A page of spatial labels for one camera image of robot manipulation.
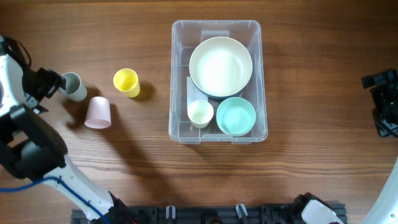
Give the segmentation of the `grey cup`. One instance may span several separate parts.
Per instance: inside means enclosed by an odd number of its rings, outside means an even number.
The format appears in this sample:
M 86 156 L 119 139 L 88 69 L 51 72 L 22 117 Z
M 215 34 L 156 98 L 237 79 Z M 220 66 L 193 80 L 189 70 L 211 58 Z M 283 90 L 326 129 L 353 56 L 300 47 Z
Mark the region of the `grey cup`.
M 72 101 L 83 101 L 87 96 L 87 89 L 80 76 L 73 72 L 64 73 L 66 80 L 65 89 L 59 88 L 58 92 Z

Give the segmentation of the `pink cup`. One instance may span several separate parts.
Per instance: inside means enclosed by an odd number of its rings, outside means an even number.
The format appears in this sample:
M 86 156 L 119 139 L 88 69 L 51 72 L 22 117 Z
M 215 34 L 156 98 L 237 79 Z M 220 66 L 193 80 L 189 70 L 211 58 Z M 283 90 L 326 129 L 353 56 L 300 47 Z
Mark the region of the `pink cup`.
M 85 126 L 93 129 L 104 129 L 111 126 L 111 112 L 109 100 L 102 97 L 93 97 L 88 105 Z

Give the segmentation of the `yellow cup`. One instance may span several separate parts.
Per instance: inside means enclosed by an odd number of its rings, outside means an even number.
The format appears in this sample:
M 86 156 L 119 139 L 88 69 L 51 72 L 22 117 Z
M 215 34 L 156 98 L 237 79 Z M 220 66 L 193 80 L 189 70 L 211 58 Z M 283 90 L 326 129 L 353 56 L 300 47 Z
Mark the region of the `yellow cup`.
M 134 98 L 140 93 L 137 73 L 130 68 L 123 68 L 116 72 L 113 84 L 124 96 Z

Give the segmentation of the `dark blue bowl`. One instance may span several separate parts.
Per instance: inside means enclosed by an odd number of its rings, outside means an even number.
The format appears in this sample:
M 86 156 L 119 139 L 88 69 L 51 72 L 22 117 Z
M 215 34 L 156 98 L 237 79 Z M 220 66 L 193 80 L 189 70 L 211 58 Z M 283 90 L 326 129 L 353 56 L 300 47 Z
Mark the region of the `dark blue bowl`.
M 224 100 L 224 99 L 231 98 L 231 97 L 235 97 L 235 96 L 241 96 L 241 95 L 244 93 L 244 91 L 246 90 L 246 87 L 247 87 L 247 85 L 246 85 L 243 89 L 241 89 L 240 91 L 238 91 L 238 92 L 236 92 L 236 93 L 234 93 L 234 94 L 232 94 L 232 95 L 227 95 L 227 96 L 215 96 L 215 95 L 210 95 L 210 94 L 208 94 L 208 93 L 205 93 L 203 90 L 199 89 L 198 85 L 195 84 L 193 80 L 191 80 L 191 82 L 192 82 L 193 86 L 194 86 L 200 93 L 204 94 L 205 96 L 207 96 L 207 97 L 209 97 L 209 98 L 218 99 L 218 100 Z

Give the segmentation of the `green small bowl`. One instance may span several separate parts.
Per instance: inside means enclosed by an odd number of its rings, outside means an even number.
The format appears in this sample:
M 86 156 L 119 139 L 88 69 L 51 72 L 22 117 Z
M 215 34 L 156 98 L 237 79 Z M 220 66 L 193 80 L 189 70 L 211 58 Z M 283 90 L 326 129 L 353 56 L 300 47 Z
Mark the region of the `green small bowl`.
M 244 136 L 256 122 L 256 110 L 246 99 L 227 98 L 216 110 L 216 122 L 222 132 L 231 136 Z

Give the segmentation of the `cream large bowl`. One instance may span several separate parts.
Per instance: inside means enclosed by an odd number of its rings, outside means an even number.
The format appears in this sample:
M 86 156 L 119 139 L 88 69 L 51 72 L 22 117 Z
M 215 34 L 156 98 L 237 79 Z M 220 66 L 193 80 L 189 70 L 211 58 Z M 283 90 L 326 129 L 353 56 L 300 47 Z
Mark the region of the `cream large bowl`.
M 232 95 L 250 81 L 253 64 L 248 49 L 230 37 L 212 37 L 193 51 L 189 72 L 199 89 L 215 96 Z

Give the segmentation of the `pale green cup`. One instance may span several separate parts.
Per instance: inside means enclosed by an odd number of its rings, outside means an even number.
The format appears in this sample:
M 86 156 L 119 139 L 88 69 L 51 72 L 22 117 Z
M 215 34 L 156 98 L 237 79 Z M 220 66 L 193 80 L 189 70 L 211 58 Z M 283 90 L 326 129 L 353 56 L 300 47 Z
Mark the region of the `pale green cup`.
M 196 128 L 205 128 L 214 116 L 212 105 L 206 100 L 192 102 L 187 110 L 188 118 Z

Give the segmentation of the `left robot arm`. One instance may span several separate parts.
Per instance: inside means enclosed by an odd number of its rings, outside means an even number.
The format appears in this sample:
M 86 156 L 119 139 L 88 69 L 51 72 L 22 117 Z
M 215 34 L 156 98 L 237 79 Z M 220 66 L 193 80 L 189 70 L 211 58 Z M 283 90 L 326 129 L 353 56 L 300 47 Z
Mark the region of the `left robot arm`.
M 2 188 L 18 192 L 37 184 L 58 190 L 92 223 L 139 223 L 138 216 L 111 192 L 93 183 L 68 156 L 61 135 L 40 117 L 43 98 L 67 90 L 67 80 L 53 70 L 31 69 L 26 48 L 1 37 L 1 165 L 31 184 Z

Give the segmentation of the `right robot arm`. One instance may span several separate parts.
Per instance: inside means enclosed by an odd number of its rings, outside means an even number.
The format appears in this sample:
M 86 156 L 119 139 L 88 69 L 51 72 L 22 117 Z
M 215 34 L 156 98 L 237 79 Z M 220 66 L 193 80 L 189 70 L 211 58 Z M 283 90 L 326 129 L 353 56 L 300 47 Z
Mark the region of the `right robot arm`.
M 373 120 L 380 137 L 397 138 L 397 70 L 388 69 L 361 79 L 369 88 L 375 108 Z M 316 196 L 299 195 L 289 206 L 289 223 L 342 223 L 336 212 Z M 372 209 L 362 223 L 397 223 L 397 164 L 389 175 Z

